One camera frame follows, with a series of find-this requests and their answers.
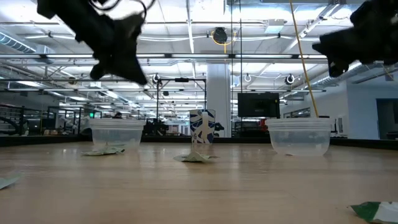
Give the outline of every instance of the black screen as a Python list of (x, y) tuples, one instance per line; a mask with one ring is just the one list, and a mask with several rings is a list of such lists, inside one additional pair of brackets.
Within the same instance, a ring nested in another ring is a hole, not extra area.
[(280, 118), (279, 94), (238, 93), (238, 116)]

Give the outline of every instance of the ceiling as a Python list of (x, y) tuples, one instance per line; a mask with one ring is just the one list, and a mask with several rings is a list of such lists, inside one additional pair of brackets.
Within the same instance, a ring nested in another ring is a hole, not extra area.
[[(139, 54), (299, 54), (299, 47), (295, 44), (295, 29), (290, 13), (289, 4), (280, 3), (280, 0), (274, 0), (267, 4), (260, 1), (247, 0), (242, 1), (239, 11), (238, 1), (232, 5), (228, 4), (224, 11), (224, 2), (220, 0), (188, 0), (188, 1), (168, 1), (156, 0), (154, 6), (147, 15), (147, 24), (143, 27), (142, 34), (138, 40), (137, 53)], [(359, 7), (361, 1), (348, 1), (349, 4), (328, 6), (321, 1), (295, 1), (294, 12), (297, 21), (297, 30), (301, 32), (307, 30), (307, 34), (301, 35), (303, 54), (317, 54), (312, 50), (312, 43), (318, 40), (319, 35), (333, 32), (340, 29), (351, 27), (349, 15)], [(324, 20), (317, 20), (322, 13), (328, 15)], [(115, 19), (123, 18), (132, 12), (140, 11), (140, 5), (134, 1), (122, 0), (121, 4), (109, 13)], [(188, 12), (192, 25), (188, 25)], [(273, 26), (272, 21), (283, 20), (282, 26)], [(215, 30), (215, 27), (224, 27), (229, 36), (231, 44), (225, 47), (214, 43), (207, 34)], [(36, 13), (36, 4), (31, 0), (2, 0), (0, 8), (0, 28), (5, 30), (13, 37), (32, 45), (45, 45), (56, 54), (91, 54), (91, 49), (84, 43), (76, 42), (74, 33), (56, 19), (48, 20)], [(275, 30), (280, 32), (280, 38), (277, 38)], [(2, 54), (20, 54), (20, 52), (0, 44)], [(22, 60), (18, 58), (3, 60), (5, 68), (10, 66), (19, 68), (19, 74), (31, 78), (45, 77), (49, 79), (68, 79), (71, 77), (88, 79), (88, 75), (95, 62), (92, 59), (57, 59), (54, 65), (50, 66), (34, 60)], [(84, 66), (73, 66), (75, 64), (85, 64)], [(210, 60), (174, 60), (174, 59), (140, 59), (143, 71), (152, 79), (154, 74), (160, 78), (206, 78), (207, 63), (214, 63)], [(236, 83), (235, 88), (242, 86), (244, 89), (290, 89), (303, 84), (304, 78), (300, 80), (297, 77), (303, 76), (303, 66), (300, 60), (242, 60), (234, 59), (218, 61), (217, 63), (226, 63), (233, 76), (245, 75), (246, 81)], [(317, 80), (327, 75), (326, 60), (312, 61), (305, 64), (308, 70), (310, 80)], [(294, 75), (297, 79), (292, 86), (286, 86), (284, 78), (288, 75)], [(106, 77), (114, 80), (117, 77)], [(129, 82), (103, 82), (100, 86), (95, 83), (81, 82), (74, 85), (66, 82), (50, 82), (52, 88), (88, 88), (90, 85), (96, 88), (105, 89), (142, 89), (141, 86)], [(199, 89), (198, 84), (175, 83), (170, 82), (167, 88), (176, 89)], [(58, 94), (68, 96), (71, 93)], [(120, 109), (136, 109), (136, 103), (140, 103), (139, 108), (150, 108), (155, 103), (153, 97), (155, 92), (138, 91), (115, 91), (120, 98), (110, 96), (99, 96), (95, 92), (84, 94), (92, 102), (104, 103), (122, 103), (124, 98), (127, 102)], [(170, 92), (169, 96), (162, 96), (165, 99), (194, 99), (204, 97), (202, 91)], [(187, 101), (186, 113), (190, 108), (201, 108), (201, 101)], [(171, 107), (161, 112), (177, 113)]]

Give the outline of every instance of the person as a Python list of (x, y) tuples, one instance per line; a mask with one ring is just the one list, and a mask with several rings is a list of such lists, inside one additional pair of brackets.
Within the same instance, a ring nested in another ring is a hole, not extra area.
[(113, 119), (123, 119), (123, 118), (122, 118), (122, 113), (117, 112), (117, 113), (113, 116)]

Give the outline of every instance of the plastic bowl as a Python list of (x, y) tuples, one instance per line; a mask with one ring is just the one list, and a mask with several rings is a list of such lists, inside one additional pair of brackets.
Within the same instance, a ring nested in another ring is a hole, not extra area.
[(139, 146), (144, 123), (136, 119), (91, 119), (95, 146), (131, 149)]
[(266, 121), (272, 147), (279, 154), (322, 156), (330, 143), (328, 118), (290, 118)]

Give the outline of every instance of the white column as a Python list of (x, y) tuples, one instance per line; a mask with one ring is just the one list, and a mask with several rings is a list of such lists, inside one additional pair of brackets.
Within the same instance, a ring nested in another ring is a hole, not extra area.
[(225, 128), (225, 137), (231, 137), (231, 78), (228, 64), (207, 64), (207, 109), (216, 111), (216, 123)]

